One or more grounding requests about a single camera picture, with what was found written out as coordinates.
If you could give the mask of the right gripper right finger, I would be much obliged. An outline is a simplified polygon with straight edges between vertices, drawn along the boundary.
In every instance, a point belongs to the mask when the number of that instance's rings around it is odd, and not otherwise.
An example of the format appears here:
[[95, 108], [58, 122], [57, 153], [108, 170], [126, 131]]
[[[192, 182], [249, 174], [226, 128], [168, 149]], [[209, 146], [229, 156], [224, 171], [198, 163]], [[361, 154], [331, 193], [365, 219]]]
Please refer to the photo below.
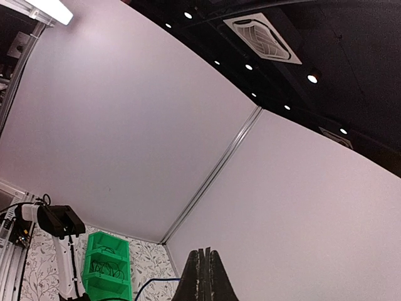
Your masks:
[[238, 301], [217, 250], [206, 248], [204, 300]]

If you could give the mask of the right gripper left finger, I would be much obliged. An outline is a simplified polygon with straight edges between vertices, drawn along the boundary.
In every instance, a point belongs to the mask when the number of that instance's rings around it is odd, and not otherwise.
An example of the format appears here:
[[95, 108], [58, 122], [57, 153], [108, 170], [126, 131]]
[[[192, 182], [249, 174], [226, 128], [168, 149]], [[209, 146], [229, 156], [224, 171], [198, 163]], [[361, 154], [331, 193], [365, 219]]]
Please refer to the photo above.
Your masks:
[[204, 250], [189, 253], [172, 301], [204, 300]]

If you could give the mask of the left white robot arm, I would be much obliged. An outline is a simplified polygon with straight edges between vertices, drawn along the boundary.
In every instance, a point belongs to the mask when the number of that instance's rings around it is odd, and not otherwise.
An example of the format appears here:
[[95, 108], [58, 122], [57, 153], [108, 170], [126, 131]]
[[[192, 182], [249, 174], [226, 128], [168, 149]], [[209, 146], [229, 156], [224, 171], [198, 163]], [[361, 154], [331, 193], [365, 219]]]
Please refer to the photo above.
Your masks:
[[81, 278], [77, 247], [80, 235], [86, 233], [84, 222], [68, 205], [45, 206], [20, 203], [16, 206], [18, 220], [38, 224], [51, 235], [56, 251], [60, 300], [89, 300]]

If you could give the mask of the floral patterned table mat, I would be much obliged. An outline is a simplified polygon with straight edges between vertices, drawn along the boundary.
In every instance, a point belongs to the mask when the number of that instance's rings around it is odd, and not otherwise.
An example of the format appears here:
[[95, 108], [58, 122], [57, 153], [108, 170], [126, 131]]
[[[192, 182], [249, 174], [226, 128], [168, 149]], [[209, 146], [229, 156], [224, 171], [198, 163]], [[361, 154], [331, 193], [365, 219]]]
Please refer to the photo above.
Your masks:
[[[138, 300], [172, 300], [178, 286], [177, 275], [164, 246], [111, 233], [128, 242], [130, 271], [116, 263], [96, 259], [91, 272], [130, 280], [132, 298]], [[33, 230], [24, 268], [20, 300], [58, 300], [58, 267], [50, 235], [39, 227]]]

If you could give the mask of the green plastic divided bin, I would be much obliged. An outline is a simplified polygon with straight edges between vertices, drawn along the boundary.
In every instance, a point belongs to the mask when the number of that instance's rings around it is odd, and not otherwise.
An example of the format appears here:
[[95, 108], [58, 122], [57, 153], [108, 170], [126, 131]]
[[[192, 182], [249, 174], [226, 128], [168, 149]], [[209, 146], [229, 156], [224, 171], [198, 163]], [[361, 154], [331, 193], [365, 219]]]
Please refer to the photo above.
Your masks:
[[131, 300], [128, 241], [102, 231], [90, 234], [82, 279], [91, 300]]

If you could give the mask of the ceiling air vent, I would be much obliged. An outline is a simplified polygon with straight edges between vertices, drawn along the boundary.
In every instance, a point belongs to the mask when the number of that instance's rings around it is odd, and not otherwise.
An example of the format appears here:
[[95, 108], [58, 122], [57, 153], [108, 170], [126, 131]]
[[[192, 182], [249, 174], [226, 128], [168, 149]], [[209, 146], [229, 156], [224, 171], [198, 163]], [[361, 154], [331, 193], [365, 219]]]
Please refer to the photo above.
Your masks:
[[223, 22], [260, 58], [302, 65], [296, 53], [263, 13], [224, 19]]

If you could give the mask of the ceiling strip light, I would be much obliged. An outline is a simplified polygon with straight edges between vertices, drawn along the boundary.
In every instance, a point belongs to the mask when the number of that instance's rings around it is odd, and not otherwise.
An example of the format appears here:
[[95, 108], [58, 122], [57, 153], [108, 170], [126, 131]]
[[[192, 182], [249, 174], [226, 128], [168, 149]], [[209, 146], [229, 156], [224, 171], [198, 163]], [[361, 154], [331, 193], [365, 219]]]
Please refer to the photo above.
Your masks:
[[61, 1], [57, 0], [5, 0], [1, 1], [1, 5], [47, 25], [52, 25], [57, 21], [66, 26], [73, 19], [73, 13]]

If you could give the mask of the left aluminium corner post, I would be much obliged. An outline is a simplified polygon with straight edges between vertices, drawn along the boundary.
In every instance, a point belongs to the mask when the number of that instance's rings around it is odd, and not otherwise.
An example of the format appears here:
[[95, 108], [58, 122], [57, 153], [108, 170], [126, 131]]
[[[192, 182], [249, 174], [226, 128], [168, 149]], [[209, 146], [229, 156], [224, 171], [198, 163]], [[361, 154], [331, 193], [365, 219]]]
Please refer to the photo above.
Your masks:
[[235, 151], [239, 148], [242, 141], [245, 139], [249, 131], [252, 129], [254, 124], [257, 122], [258, 118], [263, 112], [263, 108], [260, 106], [256, 106], [254, 110], [251, 112], [249, 117], [246, 119], [245, 123], [240, 128], [239, 132], [234, 136], [231, 143], [224, 151], [220, 159], [217, 161], [215, 166], [211, 169], [210, 173], [208, 173], [207, 177], [203, 180], [202, 184], [199, 186], [197, 191], [191, 197], [190, 201], [185, 205], [181, 213], [178, 215], [176, 220], [172, 223], [167, 232], [163, 235], [160, 240], [161, 245], [166, 245], [171, 237], [175, 234], [175, 232], [179, 229], [181, 224], [185, 221], [185, 219], [191, 214], [193, 209], [196, 207], [198, 202], [205, 195], [207, 190], [212, 186], [214, 181], [217, 179], [221, 171], [224, 169], [226, 164], [229, 162], [231, 157], [234, 155]]

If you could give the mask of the aluminium front rail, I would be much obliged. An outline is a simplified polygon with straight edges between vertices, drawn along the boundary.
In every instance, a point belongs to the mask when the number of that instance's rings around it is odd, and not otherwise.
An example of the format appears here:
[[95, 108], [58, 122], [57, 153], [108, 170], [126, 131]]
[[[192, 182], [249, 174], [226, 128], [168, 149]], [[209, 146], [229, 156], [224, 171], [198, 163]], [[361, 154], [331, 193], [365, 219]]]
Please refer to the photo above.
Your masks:
[[1, 300], [19, 300], [27, 249], [10, 238], [15, 233], [15, 207], [23, 198], [1, 193]]

